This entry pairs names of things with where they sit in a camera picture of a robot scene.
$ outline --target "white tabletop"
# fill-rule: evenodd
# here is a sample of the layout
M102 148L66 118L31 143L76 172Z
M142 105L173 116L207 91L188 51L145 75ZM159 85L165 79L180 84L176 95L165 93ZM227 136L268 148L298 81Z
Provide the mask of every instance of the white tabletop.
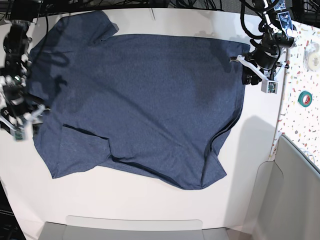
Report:
M105 10L117 35L159 34L216 38L249 43L237 13L188 9ZM62 15L50 16L49 26ZM260 19L245 16L259 34ZM0 26L0 42L10 25ZM46 32L44 18L28 35L36 44ZM1 47L0 59L5 53ZM13 212L28 239L37 239L44 222L66 224L66 216L119 220L201 220L203 229L243 224L258 167L268 160L279 113L278 94L247 86L240 120L218 156L227 176L203 190L181 190L161 180L106 167L52 179L33 140L14 142L0 132L0 178Z

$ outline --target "navy blue t-shirt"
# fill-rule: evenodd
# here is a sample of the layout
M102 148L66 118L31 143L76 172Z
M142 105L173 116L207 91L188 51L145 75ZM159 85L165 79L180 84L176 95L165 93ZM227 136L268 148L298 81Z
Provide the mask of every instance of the navy blue t-shirt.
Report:
M32 67L29 92L51 108L34 144L52 177L104 166L195 190L226 176L217 156L245 93L229 57L249 45L116 32L102 11L63 17Z

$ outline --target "tape roll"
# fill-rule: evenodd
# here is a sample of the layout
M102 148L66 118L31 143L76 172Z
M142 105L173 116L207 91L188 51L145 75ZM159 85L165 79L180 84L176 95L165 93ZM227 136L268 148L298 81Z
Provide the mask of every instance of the tape roll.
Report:
M320 54L318 52L312 52L309 54L308 68L314 72L317 72L320 69Z
M298 98L298 102L305 108L310 106L312 102L312 94L308 91L303 91Z

